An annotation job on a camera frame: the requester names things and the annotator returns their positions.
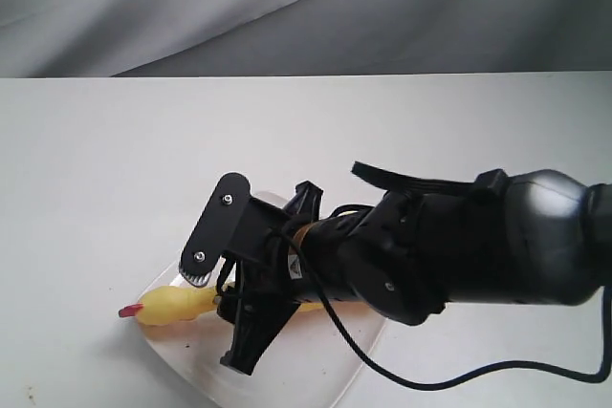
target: rubber chicken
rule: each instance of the rubber chicken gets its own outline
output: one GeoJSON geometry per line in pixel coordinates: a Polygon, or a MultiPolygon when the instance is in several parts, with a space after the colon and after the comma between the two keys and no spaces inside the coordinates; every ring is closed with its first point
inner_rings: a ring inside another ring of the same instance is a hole
{"type": "MultiPolygon", "coordinates": [[[[198,315],[216,310],[215,287],[193,289],[162,286],[145,293],[138,303],[119,311],[119,317],[136,317],[143,325],[169,325],[180,320],[193,320],[198,315]]],[[[298,311],[322,308],[320,303],[305,303],[298,311]]]]}

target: black strap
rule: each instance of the black strap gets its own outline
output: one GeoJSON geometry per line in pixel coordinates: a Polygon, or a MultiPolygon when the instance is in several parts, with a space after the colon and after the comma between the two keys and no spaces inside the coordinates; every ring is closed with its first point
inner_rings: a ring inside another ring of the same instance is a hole
{"type": "Polygon", "coordinates": [[[359,161],[355,161],[351,172],[370,185],[397,193],[408,191],[423,195],[438,193],[441,195],[465,196],[472,186],[472,183],[418,179],[416,177],[404,176],[359,161]]]}

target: white plate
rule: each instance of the white plate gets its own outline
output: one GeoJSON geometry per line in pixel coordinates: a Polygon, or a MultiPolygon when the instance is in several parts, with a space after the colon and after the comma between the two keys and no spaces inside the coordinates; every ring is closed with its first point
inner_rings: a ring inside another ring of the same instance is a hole
{"type": "MultiPolygon", "coordinates": [[[[268,195],[265,199],[276,201],[268,195]]],[[[178,262],[168,267],[146,291],[164,285],[186,287],[177,267],[178,262]]],[[[209,285],[214,285],[218,269],[209,285]]],[[[336,303],[335,307],[360,347],[370,353],[385,319],[363,304],[336,303]]],[[[219,364],[230,348],[232,330],[214,311],[168,327],[142,327],[155,352],[223,408],[332,407],[361,369],[361,361],[324,310],[297,312],[263,354],[252,376],[219,364]]]]}

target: rubber chicken beak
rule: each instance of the rubber chicken beak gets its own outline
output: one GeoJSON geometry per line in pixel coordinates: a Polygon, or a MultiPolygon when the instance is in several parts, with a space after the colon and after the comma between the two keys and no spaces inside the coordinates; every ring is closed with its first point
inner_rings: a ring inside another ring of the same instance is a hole
{"type": "Polygon", "coordinates": [[[134,317],[142,308],[144,308],[142,303],[126,306],[125,308],[119,310],[119,317],[134,317]]]}

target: warning label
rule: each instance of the warning label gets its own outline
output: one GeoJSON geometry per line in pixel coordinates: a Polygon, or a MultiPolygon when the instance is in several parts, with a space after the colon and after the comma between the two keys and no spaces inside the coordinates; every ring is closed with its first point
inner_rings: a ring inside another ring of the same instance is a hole
{"type": "Polygon", "coordinates": [[[287,258],[287,264],[289,266],[289,277],[292,279],[301,279],[302,276],[302,266],[299,263],[299,258],[297,255],[290,254],[287,258]]]}

